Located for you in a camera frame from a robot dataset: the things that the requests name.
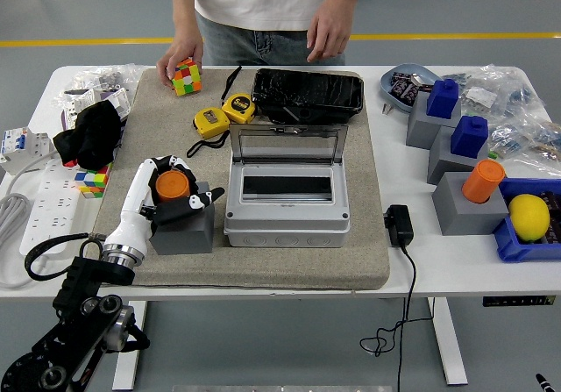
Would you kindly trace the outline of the person's left hand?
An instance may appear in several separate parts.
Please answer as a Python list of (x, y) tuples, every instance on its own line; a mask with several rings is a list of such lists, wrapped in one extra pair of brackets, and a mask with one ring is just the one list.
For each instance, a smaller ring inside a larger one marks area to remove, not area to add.
[(352, 33), (354, 6), (347, 0), (324, 0), (307, 31), (307, 62), (341, 55)]

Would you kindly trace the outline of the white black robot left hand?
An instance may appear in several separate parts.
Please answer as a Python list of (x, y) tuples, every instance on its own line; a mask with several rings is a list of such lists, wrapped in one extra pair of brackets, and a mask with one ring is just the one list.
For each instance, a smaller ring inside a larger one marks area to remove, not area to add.
[[(187, 177), (189, 196), (167, 202), (159, 199), (155, 192), (156, 180), (168, 170)], [(157, 227), (201, 213), (224, 193), (222, 187), (200, 193), (193, 172), (180, 157), (168, 155), (145, 160), (138, 167), (126, 194), (117, 229), (104, 241), (103, 254), (107, 257), (124, 254), (143, 260), (147, 254), (147, 242)]]

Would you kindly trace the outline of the person's right hand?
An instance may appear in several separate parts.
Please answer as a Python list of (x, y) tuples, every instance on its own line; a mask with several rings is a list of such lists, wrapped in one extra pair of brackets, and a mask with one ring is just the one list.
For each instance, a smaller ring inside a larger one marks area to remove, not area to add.
[(156, 69), (161, 83), (172, 88), (172, 79), (174, 77), (176, 66), (186, 59), (191, 59), (195, 62), (197, 67), (201, 68), (202, 55), (202, 37), (176, 36), (166, 53), (156, 63)]

